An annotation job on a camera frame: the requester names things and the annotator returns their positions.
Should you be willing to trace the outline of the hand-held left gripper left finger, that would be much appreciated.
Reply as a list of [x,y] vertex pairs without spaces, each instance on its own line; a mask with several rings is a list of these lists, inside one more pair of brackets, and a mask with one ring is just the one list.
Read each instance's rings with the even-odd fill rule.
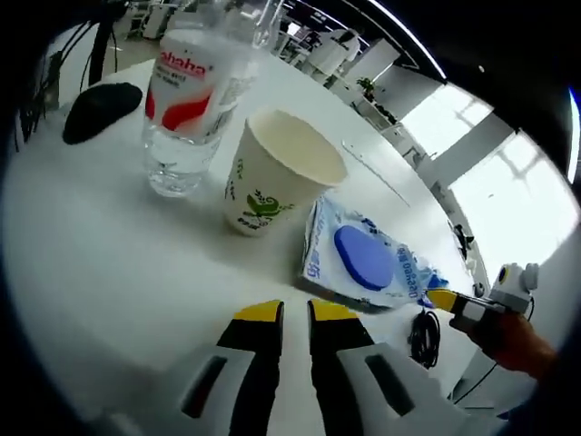
[[247,306],[215,344],[182,357],[100,435],[264,435],[280,381],[284,303]]

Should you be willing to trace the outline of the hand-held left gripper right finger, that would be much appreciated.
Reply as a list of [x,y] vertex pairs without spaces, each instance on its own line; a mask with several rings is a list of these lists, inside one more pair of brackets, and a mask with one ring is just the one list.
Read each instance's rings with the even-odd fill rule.
[[445,399],[411,358],[375,343],[358,315],[308,302],[311,380],[328,435],[498,435],[504,422]]

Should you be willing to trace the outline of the person's right hand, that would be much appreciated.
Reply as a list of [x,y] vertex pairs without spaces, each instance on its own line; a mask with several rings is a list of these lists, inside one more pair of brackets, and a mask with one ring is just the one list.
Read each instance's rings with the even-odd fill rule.
[[489,326],[479,322],[468,331],[468,337],[502,368],[523,372],[536,381],[556,362],[556,351],[522,314],[502,313]]

